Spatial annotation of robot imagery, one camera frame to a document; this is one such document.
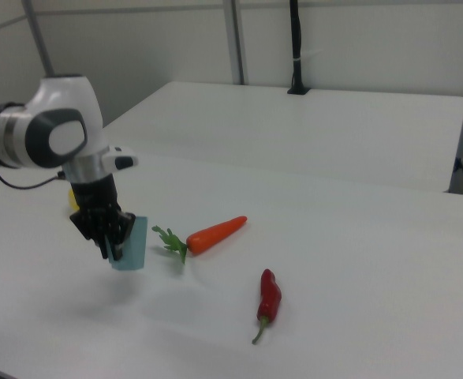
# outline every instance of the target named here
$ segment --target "white table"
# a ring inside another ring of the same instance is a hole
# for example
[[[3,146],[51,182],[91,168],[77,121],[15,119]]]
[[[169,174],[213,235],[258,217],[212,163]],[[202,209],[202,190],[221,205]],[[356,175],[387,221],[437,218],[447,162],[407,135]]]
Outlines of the white table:
[[[137,133],[123,127],[113,142]],[[141,142],[140,166],[116,175],[124,209],[181,237],[240,214],[248,225],[184,268],[149,231],[145,268],[115,272],[69,222],[68,184],[0,183],[0,370],[463,377],[463,196],[157,155]],[[283,299],[252,346],[266,267]]]
[[[139,151],[441,193],[462,122],[460,97],[174,82],[107,129]]]

